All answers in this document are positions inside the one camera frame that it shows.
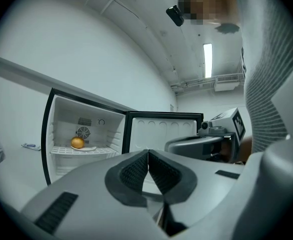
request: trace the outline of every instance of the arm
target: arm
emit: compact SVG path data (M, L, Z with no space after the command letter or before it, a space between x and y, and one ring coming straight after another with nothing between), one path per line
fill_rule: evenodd
M228 160L231 156L231 141L223 141L221 143L221 155L228 157ZM246 137L240 144L240 150L236 162L246 162L249 156L252 153L252 136Z
M252 153L252 136L245 137L240 144L238 162L246 162Z

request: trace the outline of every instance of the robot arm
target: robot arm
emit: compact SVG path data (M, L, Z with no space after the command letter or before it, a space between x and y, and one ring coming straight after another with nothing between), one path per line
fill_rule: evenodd
M245 133L246 129L238 108L232 108L209 121L202 122L197 135L167 142L164 150L185 157L215 161L216 159L212 157L212 146L214 152L218 153L221 142L228 138L231 140L229 163L234 163L238 160L240 144Z
M141 195L147 169L163 195L163 228ZM245 166L155 150L93 162L48 186L22 215L30 228L63 240L256 240L292 201L293 138L252 155Z

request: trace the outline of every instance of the black door frame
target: black door frame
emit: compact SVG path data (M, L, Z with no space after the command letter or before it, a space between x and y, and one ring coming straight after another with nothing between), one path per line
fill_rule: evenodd
M175 112L147 112L128 111L125 117L122 154L130 152L132 122L134 118L156 118L156 119L185 119L196 121L196 131L201 128L203 113L175 113Z

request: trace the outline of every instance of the fluorescent light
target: fluorescent light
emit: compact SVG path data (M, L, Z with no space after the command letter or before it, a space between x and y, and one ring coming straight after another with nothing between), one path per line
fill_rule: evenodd
M205 78L210 78L212 75L212 44L204 44L203 48L205 62Z

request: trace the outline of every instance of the white plate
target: white plate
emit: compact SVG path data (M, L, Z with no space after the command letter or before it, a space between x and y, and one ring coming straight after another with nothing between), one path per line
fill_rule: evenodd
M93 150L96 150L97 147L96 146L88 146L88 147L82 147L82 148L76 148L76 147L73 147L71 146L72 149L74 150L78 150L78 151L93 151Z

